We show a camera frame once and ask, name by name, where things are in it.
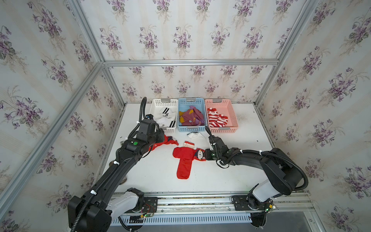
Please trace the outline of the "red snowflake sock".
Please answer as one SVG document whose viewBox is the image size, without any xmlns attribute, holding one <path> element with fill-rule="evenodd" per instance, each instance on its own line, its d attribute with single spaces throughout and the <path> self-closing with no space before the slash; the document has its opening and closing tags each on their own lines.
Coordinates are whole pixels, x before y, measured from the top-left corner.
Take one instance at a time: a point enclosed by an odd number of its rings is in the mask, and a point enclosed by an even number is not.
<svg viewBox="0 0 371 232">
<path fill-rule="evenodd" d="M 173 156 L 178 159 L 206 161 L 205 150 L 188 147 L 177 147 L 173 150 Z"/>
<path fill-rule="evenodd" d="M 153 146 L 149 148 L 149 151 L 155 150 L 157 147 L 160 147 L 162 145 L 179 145 L 176 139 L 174 139 L 172 136 L 164 136 L 164 141 L 162 143 L 156 143 Z"/>
</svg>

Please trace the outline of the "purple yellow sock front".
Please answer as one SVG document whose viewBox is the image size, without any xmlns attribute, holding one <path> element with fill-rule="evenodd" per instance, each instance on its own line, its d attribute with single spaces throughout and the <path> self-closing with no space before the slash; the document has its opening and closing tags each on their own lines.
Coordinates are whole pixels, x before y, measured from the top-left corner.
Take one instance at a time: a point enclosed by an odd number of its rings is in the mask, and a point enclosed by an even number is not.
<svg viewBox="0 0 371 232">
<path fill-rule="evenodd" d="M 186 121 L 186 118 L 185 118 L 185 112 L 181 112 L 181 111 L 179 111 L 179 122 L 180 122 L 181 124 L 183 124 L 183 123 L 185 123 L 185 121 Z"/>
</svg>

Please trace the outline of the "purple striped sock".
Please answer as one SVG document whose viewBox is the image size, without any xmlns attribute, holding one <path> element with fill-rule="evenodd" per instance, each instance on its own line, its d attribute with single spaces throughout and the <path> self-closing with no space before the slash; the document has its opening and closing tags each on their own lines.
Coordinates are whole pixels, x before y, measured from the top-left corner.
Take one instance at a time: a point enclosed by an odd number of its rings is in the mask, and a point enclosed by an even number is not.
<svg viewBox="0 0 371 232">
<path fill-rule="evenodd" d="M 181 126 L 204 126 L 205 119 L 204 114 L 197 109 L 195 106 L 190 106 L 187 111 L 185 111 L 185 123 Z"/>
</svg>

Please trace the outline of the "red white striped santa sock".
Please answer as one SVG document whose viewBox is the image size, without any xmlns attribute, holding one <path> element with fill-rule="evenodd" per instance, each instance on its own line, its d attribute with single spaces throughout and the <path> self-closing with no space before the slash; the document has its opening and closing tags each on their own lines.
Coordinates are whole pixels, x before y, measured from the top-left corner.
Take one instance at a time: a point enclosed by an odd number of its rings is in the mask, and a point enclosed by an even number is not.
<svg viewBox="0 0 371 232">
<path fill-rule="evenodd" d="M 218 111 L 215 108 L 210 107 L 207 109 L 207 114 L 208 114 L 209 126 L 213 128 L 220 127 L 218 123 L 218 118 L 219 118 Z"/>
</svg>

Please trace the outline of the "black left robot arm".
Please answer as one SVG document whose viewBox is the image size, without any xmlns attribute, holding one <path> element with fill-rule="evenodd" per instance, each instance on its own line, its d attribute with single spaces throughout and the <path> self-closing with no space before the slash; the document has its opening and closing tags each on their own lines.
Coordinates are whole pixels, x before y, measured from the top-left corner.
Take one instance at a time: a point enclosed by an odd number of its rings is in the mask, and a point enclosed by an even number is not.
<svg viewBox="0 0 371 232">
<path fill-rule="evenodd" d="M 144 193 L 136 188 L 128 189 L 113 202 L 110 200 L 130 169 L 150 153 L 155 144 L 164 142 L 164 130 L 152 115 L 145 114 L 146 102 L 147 98 L 143 98 L 137 126 L 116 151 L 113 164 L 83 196 L 70 199 L 68 221 L 72 232 L 106 232 L 112 220 L 127 211 L 142 209 Z"/>
</svg>

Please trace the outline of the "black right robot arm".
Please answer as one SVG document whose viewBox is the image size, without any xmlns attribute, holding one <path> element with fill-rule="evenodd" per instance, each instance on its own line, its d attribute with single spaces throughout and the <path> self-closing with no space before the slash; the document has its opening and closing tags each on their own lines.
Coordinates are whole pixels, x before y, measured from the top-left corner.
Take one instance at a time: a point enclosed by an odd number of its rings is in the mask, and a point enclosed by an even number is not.
<svg viewBox="0 0 371 232">
<path fill-rule="evenodd" d="M 267 180 L 256 184 L 246 196 L 247 204 L 252 209 L 268 203 L 272 198 L 290 195 L 294 191 L 304 190 L 309 180 L 306 173 L 281 149 L 270 151 L 228 148 L 220 137 L 214 136 L 206 126 L 210 148 L 204 153 L 206 160 L 214 160 L 218 167 L 248 166 L 263 170 Z"/>
</svg>

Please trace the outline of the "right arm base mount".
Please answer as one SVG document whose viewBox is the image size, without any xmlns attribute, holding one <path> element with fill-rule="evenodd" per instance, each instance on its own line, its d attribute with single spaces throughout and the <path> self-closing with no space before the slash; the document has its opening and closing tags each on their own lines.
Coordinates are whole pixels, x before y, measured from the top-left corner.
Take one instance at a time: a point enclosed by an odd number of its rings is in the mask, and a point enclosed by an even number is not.
<svg viewBox="0 0 371 232">
<path fill-rule="evenodd" d="M 234 195 L 231 197 L 231 202 L 236 211 L 262 211 L 269 212 L 274 209 L 272 199 L 264 202 L 258 201 L 253 195 Z"/>
</svg>

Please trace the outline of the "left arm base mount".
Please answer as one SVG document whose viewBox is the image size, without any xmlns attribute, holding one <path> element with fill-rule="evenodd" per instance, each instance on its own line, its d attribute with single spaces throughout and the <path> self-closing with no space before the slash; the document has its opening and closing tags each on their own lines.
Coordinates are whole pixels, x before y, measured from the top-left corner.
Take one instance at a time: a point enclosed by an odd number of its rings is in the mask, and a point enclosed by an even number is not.
<svg viewBox="0 0 371 232">
<path fill-rule="evenodd" d="M 126 213 L 137 213 L 137 214 L 147 214 L 157 212 L 158 198 L 157 197 L 144 197 L 139 201 L 138 205 L 127 211 Z"/>
</svg>

